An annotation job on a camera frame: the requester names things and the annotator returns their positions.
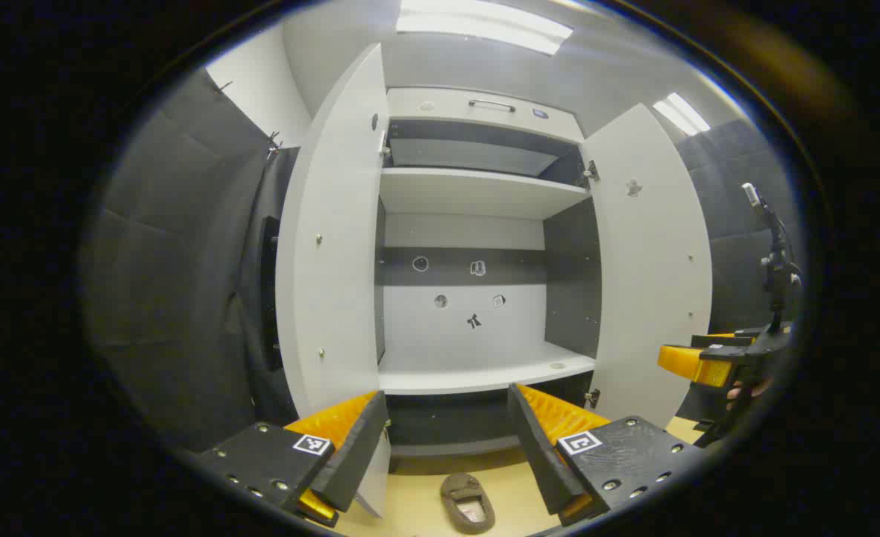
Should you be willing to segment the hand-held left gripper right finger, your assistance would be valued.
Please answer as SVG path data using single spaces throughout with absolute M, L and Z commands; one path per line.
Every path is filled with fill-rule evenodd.
M 637 415 L 610 421 L 519 383 L 507 390 L 507 414 L 543 503 L 563 527 L 685 485 L 709 455 Z

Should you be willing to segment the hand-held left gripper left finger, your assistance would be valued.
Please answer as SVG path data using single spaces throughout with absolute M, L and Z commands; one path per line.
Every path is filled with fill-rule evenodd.
M 284 426 L 256 422 L 195 462 L 272 511 L 334 527 L 357 496 L 388 420 L 385 394 L 372 391 Z

